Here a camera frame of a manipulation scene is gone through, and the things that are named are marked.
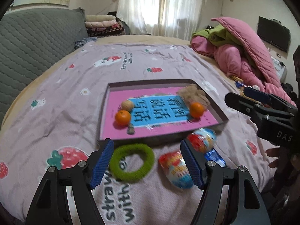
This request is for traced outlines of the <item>person's right hand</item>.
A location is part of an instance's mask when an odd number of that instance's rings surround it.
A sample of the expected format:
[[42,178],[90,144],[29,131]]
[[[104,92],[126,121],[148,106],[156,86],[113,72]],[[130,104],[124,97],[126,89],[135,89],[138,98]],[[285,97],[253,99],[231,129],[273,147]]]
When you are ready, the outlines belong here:
[[274,158],[274,160],[271,161],[268,165],[271,169],[275,169],[278,167],[279,158],[282,152],[283,152],[283,148],[281,147],[270,148],[265,151],[265,153],[269,158]]

